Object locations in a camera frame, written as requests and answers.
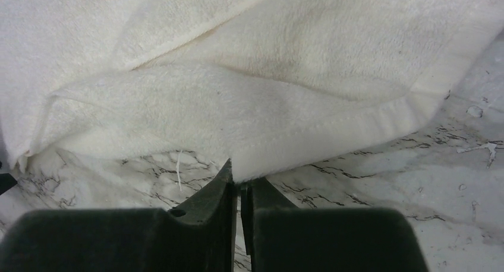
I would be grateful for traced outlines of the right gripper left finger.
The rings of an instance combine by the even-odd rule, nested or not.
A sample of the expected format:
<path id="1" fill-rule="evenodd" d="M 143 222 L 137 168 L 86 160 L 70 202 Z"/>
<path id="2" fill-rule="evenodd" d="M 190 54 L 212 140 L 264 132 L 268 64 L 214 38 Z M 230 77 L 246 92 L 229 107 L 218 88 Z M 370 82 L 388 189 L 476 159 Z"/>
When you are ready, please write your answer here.
<path id="1" fill-rule="evenodd" d="M 2 271 L 232 271 L 237 197 L 231 162 L 180 205 L 37 210 L 1 242 Z"/>

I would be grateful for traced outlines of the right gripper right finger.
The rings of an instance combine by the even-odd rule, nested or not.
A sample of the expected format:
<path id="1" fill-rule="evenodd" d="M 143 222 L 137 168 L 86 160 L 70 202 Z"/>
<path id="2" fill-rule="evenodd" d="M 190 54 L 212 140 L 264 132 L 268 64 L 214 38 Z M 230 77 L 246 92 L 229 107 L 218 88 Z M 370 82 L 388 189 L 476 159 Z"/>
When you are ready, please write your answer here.
<path id="1" fill-rule="evenodd" d="M 387 208 L 298 208 L 267 179 L 241 187 L 253 271 L 427 271 L 406 218 Z"/>

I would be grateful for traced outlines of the cream white towel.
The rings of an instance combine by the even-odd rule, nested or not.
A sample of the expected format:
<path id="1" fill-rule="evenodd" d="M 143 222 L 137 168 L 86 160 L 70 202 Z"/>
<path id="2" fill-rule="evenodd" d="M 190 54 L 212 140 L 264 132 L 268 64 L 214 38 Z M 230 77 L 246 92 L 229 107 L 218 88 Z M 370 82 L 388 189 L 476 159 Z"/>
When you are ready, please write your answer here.
<path id="1" fill-rule="evenodd" d="M 8 164 L 329 159 L 425 126 L 502 27 L 503 0 L 1 0 Z"/>

